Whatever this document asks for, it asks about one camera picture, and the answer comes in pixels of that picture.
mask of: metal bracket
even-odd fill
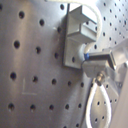
[[[80,6],[68,11],[64,50],[65,66],[81,69],[86,45],[96,41],[96,32],[85,22],[93,22],[93,24],[97,22],[95,14],[87,7]]]

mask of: pegboard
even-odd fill
[[[91,51],[114,47],[127,38],[127,1],[98,0],[103,30]],[[63,66],[68,6],[44,0],[0,0],[0,127],[81,127],[91,88],[82,70]],[[104,83],[112,109],[119,90]],[[93,127],[105,123],[105,102],[97,89]]]

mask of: metal plate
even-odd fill
[[[127,37],[128,29],[126,25],[123,27],[128,17],[127,2],[99,0],[96,5],[106,17],[105,36],[101,35],[97,49],[94,47],[92,51],[120,43]],[[62,3],[0,0],[0,128],[81,126],[91,79],[81,70],[63,66],[66,13],[67,4]],[[112,87],[109,86],[108,93],[114,101],[118,95]],[[91,112],[95,128],[102,128],[105,122],[102,121],[106,112],[103,103],[97,90]]]

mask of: pegboard hole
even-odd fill
[[[97,105],[98,105],[98,106],[100,105],[100,102],[99,102],[99,101],[97,102]]]
[[[64,5],[61,4],[61,5],[60,5],[60,8],[61,8],[61,10],[64,10]]]
[[[106,21],[106,18],[104,17],[104,21]]]
[[[95,119],[95,123],[97,123],[97,122],[98,122],[98,119],[96,118],[96,119]]]
[[[110,9],[110,13],[112,13],[112,10]]]
[[[102,116],[102,120],[104,120],[104,116]]]
[[[3,9],[3,5],[2,5],[2,4],[0,4],[0,11],[2,11],[2,9]]]
[[[94,48],[97,49],[97,45],[94,45]]]
[[[12,72],[11,74],[10,74],[10,78],[12,79],[12,80],[16,80],[16,73],[15,72]]]
[[[56,85],[56,83],[57,83],[56,79],[53,79],[52,80],[52,85]]]
[[[126,20],[124,20],[124,25],[126,25],[126,23],[127,23]]]
[[[69,109],[69,104],[66,104],[65,109],[67,110]]]
[[[14,108],[15,108],[15,106],[14,106],[13,103],[10,103],[10,104],[8,105],[8,110],[9,110],[9,112],[14,111]]]
[[[34,104],[32,104],[31,106],[30,106],[30,111],[31,112],[34,112],[36,110],[36,106],[34,105]]]
[[[106,6],[106,3],[104,3],[104,6]]]
[[[53,111],[54,110],[54,105],[50,105],[49,109]]]
[[[103,32],[103,36],[105,36],[105,32]]]
[[[58,53],[55,53],[55,59],[58,59],[59,58],[59,54]]]
[[[78,105],[78,108],[81,108],[81,107],[82,107],[82,104],[79,104],[79,105]]]
[[[89,22],[87,21],[86,24],[89,25]]]
[[[68,81],[68,86],[70,87],[72,85],[71,81]]]
[[[40,26],[44,26],[44,24],[45,24],[45,22],[44,22],[43,19],[41,19],[41,20],[39,21],[39,23],[40,23]]]
[[[108,89],[108,84],[106,85],[106,88]]]
[[[112,40],[112,38],[111,37],[109,37],[109,41],[111,41]]]
[[[61,33],[61,30],[62,30],[61,27],[58,27],[58,28],[57,28],[57,32],[58,32],[58,33]]]
[[[41,53],[41,48],[39,46],[36,47],[36,53],[40,54]]]
[[[19,41],[15,41],[15,42],[14,42],[14,47],[15,47],[16,49],[18,49],[18,48],[20,47],[20,42],[19,42]]]
[[[25,13],[23,11],[19,12],[19,17],[20,19],[23,19],[25,17]]]
[[[75,57],[72,57],[72,62],[75,63]]]
[[[82,88],[84,87],[84,83],[83,83],[83,82],[81,83],[81,87],[82,87]]]
[[[37,77],[37,76],[34,76],[33,79],[32,79],[32,81],[33,81],[34,83],[37,83],[37,82],[38,82],[38,77]]]
[[[97,27],[95,27],[95,30],[97,31]]]
[[[79,127],[79,124],[76,124],[76,127],[78,128]]]

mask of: wire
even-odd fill
[[[111,104],[110,104],[108,94],[103,85],[101,85],[100,90],[101,90],[101,92],[104,96],[104,99],[106,101],[106,108],[107,108],[107,119],[106,119],[106,124],[105,124],[104,128],[108,128],[111,123],[111,116],[112,116]]]
[[[46,0],[46,1],[55,1],[55,2],[62,2],[62,3],[77,3],[81,5],[85,5],[90,8],[97,17],[97,40],[100,37],[102,31],[102,17],[99,9],[96,7],[95,4],[91,0]]]
[[[97,83],[94,83],[93,87],[91,89],[91,92],[90,92],[90,95],[88,98],[87,107],[86,107],[85,119],[86,119],[87,128],[92,128],[91,119],[90,119],[90,115],[91,115],[90,112],[91,112],[92,101],[93,101],[94,95],[96,93],[96,89],[97,89]]]
[[[92,89],[91,89],[89,98],[88,98],[88,103],[87,103],[87,107],[86,107],[86,117],[85,117],[87,128],[92,128],[91,119],[90,119],[90,115],[91,115],[90,112],[91,112],[91,105],[92,105],[92,102],[93,102],[93,99],[94,99],[94,95],[96,93],[97,86],[98,85],[95,82]],[[106,124],[105,124],[104,128],[108,128],[109,125],[110,125],[110,122],[111,122],[111,104],[110,104],[108,94],[107,94],[103,85],[100,86],[100,90],[101,90],[101,92],[103,94],[103,97],[106,101],[106,107],[107,107],[107,118],[106,118]]]

